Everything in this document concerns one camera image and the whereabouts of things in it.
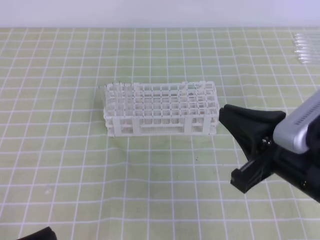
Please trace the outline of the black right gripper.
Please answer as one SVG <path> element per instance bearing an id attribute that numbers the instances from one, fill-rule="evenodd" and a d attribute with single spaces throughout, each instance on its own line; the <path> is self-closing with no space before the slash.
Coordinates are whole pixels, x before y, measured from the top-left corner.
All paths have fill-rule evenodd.
<path id="1" fill-rule="evenodd" d="M 234 137 L 247 163 L 231 172 L 230 183 L 242 193 L 276 174 L 320 201 L 320 165 L 310 151 L 296 154 L 273 144 L 275 127 L 286 117 L 283 111 L 265 111 L 226 104 L 218 120 Z"/>

